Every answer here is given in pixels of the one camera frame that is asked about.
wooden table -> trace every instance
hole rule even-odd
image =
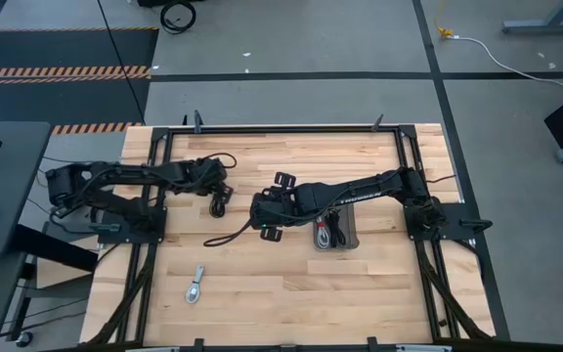
[[[453,175],[441,126],[415,128],[427,179]],[[146,162],[151,133],[150,127],[129,128],[121,161]],[[297,176],[297,184],[336,184],[397,168],[393,135],[180,135],[172,160],[217,152],[238,159],[238,166],[228,170],[227,184],[235,193],[225,217],[209,215],[210,198],[170,195],[166,200],[166,238],[155,261],[146,346],[193,345],[197,337],[206,345],[365,344],[368,336],[379,343],[431,341],[414,245],[394,199],[355,204],[360,246],[350,251],[316,251],[309,225],[284,229],[278,243],[262,241],[249,229],[227,245],[202,245],[238,230],[249,216],[252,195],[270,187],[277,171]],[[455,179],[429,189],[442,202],[459,200]],[[115,192],[136,197],[141,187]],[[122,245],[98,268],[81,341],[97,333],[120,301],[130,250],[131,245]],[[493,334],[475,256],[452,242],[443,243],[443,252],[454,296],[482,330]],[[185,294],[197,265],[205,267],[201,297],[188,304]],[[443,303],[435,296],[444,318]],[[138,304],[132,307],[130,338]],[[448,336],[446,328],[442,333]]]

gray floor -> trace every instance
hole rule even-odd
[[[563,34],[500,32],[502,20],[541,18],[557,2],[448,0],[440,24],[481,39],[515,68],[563,70]],[[151,10],[125,0],[103,3],[112,26],[157,25]],[[477,45],[439,40],[433,29],[439,2],[422,4],[442,71],[500,71]],[[428,70],[407,0],[207,0],[195,6],[193,30],[180,36],[160,32],[155,74]],[[0,17],[0,28],[102,25],[94,0],[8,0]],[[555,163],[556,145],[543,124],[563,104],[563,89],[524,80],[445,84],[481,213],[495,223],[487,236],[511,336],[563,343],[563,164]],[[180,123],[195,109],[207,124],[371,122],[381,113],[385,122],[442,122],[431,81],[152,84],[149,124]],[[122,139],[57,136],[47,154],[116,159]],[[31,196],[48,206],[44,189],[36,186]],[[22,221],[39,226],[44,220],[29,203]],[[62,302],[41,299],[31,309]],[[35,330],[36,341],[27,349],[73,345],[80,328],[81,320],[72,319]],[[15,349],[0,343],[0,351]]]

black desk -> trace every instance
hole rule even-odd
[[[46,122],[0,122],[0,330],[27,253],[93,271],[97,254],[18,225],[51,127]]]

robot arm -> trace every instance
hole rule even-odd
[[[276,175],[278,186],[253,197],[250,225],[262,230],[261,238],[279,241],[277,227],[301,226],[314,221],[328,209],[378,197],[392,197],[414,212],[415,223],[425,230],[437,230],[447,223],[440,202],[427,192],[420,173],[399,168],[338,185],[308,183],[294,187],[295,177]]]
[[[113,162],[74,163],[46,173],[49,201],[63,218],[81,206],[96,207],[123,216],[139,232],[163,231],[164,209],[150,207],[142,198],[121,198],[102,188],[110,185],[140,185],[165,188],[174,194],[213,195],[210,211],[223,216],[232,188],[223,182],[226,167],[218,158],[167,162],[159,166],[121,165]]]

wheel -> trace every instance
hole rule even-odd
[[[17,347],[24,348],[31,343],[31,340],[34,339],[34,334],[29,331],[21,332],[19,338],[17,338]]]

